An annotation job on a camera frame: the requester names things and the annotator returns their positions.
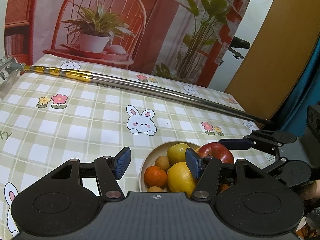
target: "stainless steel pole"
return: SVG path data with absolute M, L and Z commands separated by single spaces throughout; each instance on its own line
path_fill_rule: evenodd
M 234 109 L 230 106 L 225 106 L 219 103 L 215 103 L 203 98 L 198 98 L 192 95 L 187 95 L 181 92 L 169 90 L 162 87 L 156 87 L 145 83 L 140 83 L 132 80 L 127 80 L 118 77 L 111 77 L 103 74 L 92 73 L 90 71 L 73 70 L 73 69 L 61 69 L 56 67 L 44 67 L 44 66 L 28 66 L 25 64 L 12 63 L 10 70 L 25 70 L 32 71 L 40 74 L 49 74 L 53 76 L 60 76 L 70 79 L 75 79 L 81 82 L 95 83 L 101 85 L 115 86 L 121 89 L 134 91 L 142 94 L 147 94 L 153 97 L 161 99 L 173 100 L 175 102 L 184 103 L 189 106 L 205 109 L 208 111 L 225 114 L 240 119 L 258 122 L 261 124 L 272 124 L 268 119 L 260 118 L 244 111 Z
M 248 114 L 244 111 L 234 109 L 230 106 L 225 106 L 203 98 L 198 98 L 192 95 L 187 95 L 181 92 L 169 90 L 162 87 L 156 87 L 144 83 L 139 83 L 132 80 L 92 73 L 90 82 L 109 86 L 111 85 L 121 89 L 135 91 L 142 94 L 148 94 L 150 96 L 155 96 L 158 98 L 165 98 L 177 101 L 179 103 L 185 103 L 189 106 L 237 117 L 248 121 L 259 122 L 262 124 L 271 124 L 270 120 Z

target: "fruit bowl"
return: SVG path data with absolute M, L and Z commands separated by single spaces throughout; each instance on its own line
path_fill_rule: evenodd
M 183 142 L 183 141 L 173 141 L 173 142 L 166 142 L 164 144 L 159 145 L 158 147 L 154 148 L 148 156 L 143 160 L 141 169 L 140 169 L 140 174 L 139 174 L 139 189 L 141 192 L 146 192 L 148 190 L 147 185 L 144 182 L 144 172 L 145 170 L 150 167 L 155 165 L 155 161 L 159 156 L 166 156 L 167 155 L 167 150 L 178 143 L 185 143 L 188 144 L 189 147 L 192 149 L 197 149 L 200 146 L 196 145 L 194 143 L 189 143 L 189 142 Z M 166 186 L 164 189 L 164 192 L 169 192 L 169 188 Z

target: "table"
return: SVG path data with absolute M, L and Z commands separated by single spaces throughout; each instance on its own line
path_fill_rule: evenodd
M 193 94 L 243 110 L 226 93 L 92 63 L 66 64 L 65 60 L 47 54 L 35 65 L 68 65 Z M 128 129 L 134 122 L 130 120 L 127 125 L 128 112 L 133 115 L 130 109 L 127 112 L 127 106 L 134 106 L 140 114 L 149 110 L 143 120 L 151 126 L 154 123 L 154 135 L 134 134 L 135 130 Z M 68 159 L 93 162 L 100 156 L 115 156 L 128 146 L 132 160 L 118 181 L 126 195 L 128 191 L 139 190 L 141 164 L 160 144 L 179 140 L 204 145 L 221 138 L 242 138 L 257 128 L 254 123 L 238 118 L 128 90 L 24 73 L 0 102 L 0 188 L 3 191 L 9 182 L 21 192 Z M 253 149 L 232 153 L 235 159 L 245 158 L 260 168 L 274 161 L 272 156 Z M 84 179 L 83 184 L 98 195 L 95 179 Z M 1 194 L 1 239 L 12 238 L 7 226 L 8 209 L 5 194 Z

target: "flower print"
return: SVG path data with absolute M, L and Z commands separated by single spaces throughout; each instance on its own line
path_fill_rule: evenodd
M 213 129 L 217 132 L 218 135 L 224 136 L 224 133 L 222 133 L 222 130 L 220 127 L 215 126 Z
M 153 83 L 158 83 L 158 81 L 155 78 L 148 77 L 148 80 L 150 80 Z
M 235 105 L 238 104 L 233 98 L 228 98 L 227 101 L 228 101 L 230 104 L 235 104 Z
M 144 76 L 144 75 L 136 75 L 136 77 L 139 79 L 139 80 L 147 80 L 147 77 Z
M 52 103 L 55 105 L 56 104 L 65 104 L 68 97 L 63 96 L 61 94 L 57 94 L 57 95 L 53 96 L 51 99 L 52 99 Z
M 66 100 L 68 99 L 67 96 L 57 94 L 57 95 L 53 96 L 51 99 L 52 99 L 52 103 L 54 104 L 54 105 L 51 105 L 52 108 L 64 109 L 67 107 L 66 105 L 64 105 L 66 103 Z
M 39 98 L 39 104 L 47 105 L 51 100 L 48 97 Z
M 214 130 L 215 130 L 217 133 L 222 133 L 222 130 L 221 130 L 220 127 L 215 126 L 215 127 L 214 127 Z
M 202 122 L 201 124 L 206 131 L 213 132 L 213 126 L 211 124 L 209 124 L 208 122 Z
M 43 98 L 39 98 L 39 102 L 38 104 L 36 104 L 36 107 L 38 108 L 46 108 L 48 102 L 50 102 L 51 100 L 48 97 L 43 97 Z

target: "human hand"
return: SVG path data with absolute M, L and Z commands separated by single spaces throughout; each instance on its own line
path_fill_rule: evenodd
M 316 180 L 312 184 L 306 187 L 306 189 L 300 194 L 302 200 L 316 201 L 320 198 L 320 180 Z

